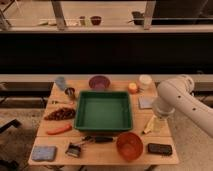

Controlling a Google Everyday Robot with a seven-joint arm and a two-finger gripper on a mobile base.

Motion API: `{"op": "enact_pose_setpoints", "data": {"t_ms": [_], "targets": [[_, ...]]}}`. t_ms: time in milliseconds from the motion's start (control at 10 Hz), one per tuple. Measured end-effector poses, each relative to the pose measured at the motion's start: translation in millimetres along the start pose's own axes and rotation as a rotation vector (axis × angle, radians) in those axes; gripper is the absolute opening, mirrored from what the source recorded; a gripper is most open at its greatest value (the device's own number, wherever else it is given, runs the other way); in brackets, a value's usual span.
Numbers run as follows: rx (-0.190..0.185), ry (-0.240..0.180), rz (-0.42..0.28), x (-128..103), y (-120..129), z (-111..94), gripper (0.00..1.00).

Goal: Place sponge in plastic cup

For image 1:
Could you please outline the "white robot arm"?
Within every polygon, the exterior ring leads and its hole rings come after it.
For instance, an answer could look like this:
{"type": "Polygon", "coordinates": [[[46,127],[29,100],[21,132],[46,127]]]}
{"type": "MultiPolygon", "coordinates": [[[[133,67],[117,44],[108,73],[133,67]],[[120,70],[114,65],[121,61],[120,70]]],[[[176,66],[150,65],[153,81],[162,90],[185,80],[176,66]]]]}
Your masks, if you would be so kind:
{"type": "Polygon", "coordinates": [[[178,110],[213,137],[213,108],[191,95],[194,87],[194,80],[188,75],[162,81],[157,86],[158,97],[152,104],[153,111],[157,117],[167,118],[178,110]]]}

